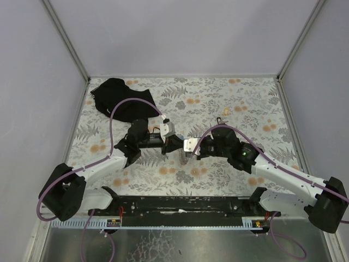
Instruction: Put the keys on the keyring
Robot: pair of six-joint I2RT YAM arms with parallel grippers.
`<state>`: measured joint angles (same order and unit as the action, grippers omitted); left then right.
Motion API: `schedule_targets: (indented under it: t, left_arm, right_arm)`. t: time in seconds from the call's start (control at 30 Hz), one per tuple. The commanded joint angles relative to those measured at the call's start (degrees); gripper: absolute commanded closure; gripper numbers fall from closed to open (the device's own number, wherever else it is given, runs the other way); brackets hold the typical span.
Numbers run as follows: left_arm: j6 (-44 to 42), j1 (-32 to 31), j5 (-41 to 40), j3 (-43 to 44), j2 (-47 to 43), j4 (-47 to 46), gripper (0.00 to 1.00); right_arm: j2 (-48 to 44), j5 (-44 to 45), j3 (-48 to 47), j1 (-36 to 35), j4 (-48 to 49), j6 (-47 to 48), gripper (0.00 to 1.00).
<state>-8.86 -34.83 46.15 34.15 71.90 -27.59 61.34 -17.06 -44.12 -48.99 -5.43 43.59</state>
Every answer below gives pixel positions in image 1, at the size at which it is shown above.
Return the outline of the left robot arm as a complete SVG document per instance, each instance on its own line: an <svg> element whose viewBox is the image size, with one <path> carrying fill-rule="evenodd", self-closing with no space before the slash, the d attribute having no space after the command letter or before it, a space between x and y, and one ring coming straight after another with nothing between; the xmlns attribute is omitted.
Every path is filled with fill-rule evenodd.
<svg viewBox="0 0 349 262"><path fill-rule="evenodd" d="M88 187L112 171L122 170L135 163L143 148L160 148L162 154L183 149L184 140L175 134L169 119L164 119L158 133L150 133L146 120L132 122L126 135L103 159L73 169L65 163L53 170L39 193L38 205L46 206L60 221L66 221L81 210L106 209L112 196L105 189Z"/></svg>

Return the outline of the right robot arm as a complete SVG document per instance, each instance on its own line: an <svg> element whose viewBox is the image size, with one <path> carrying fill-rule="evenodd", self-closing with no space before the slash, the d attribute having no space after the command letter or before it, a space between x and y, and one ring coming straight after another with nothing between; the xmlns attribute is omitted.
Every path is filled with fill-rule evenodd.
<svg viewBox="0 0 349 262"><path fill-rule="evenodd" d="M348 208L348 197L343 183L331 177L328 180L295 170L267 155L249 138L237 138L242 132L226 124L209 128L200 138L191 138L186 150L197 157L223 157L240 171L264 177L290 191L277 196L264 191L260 205L267 211L293 212L307 218L315 227L335 233Z"/></svg>

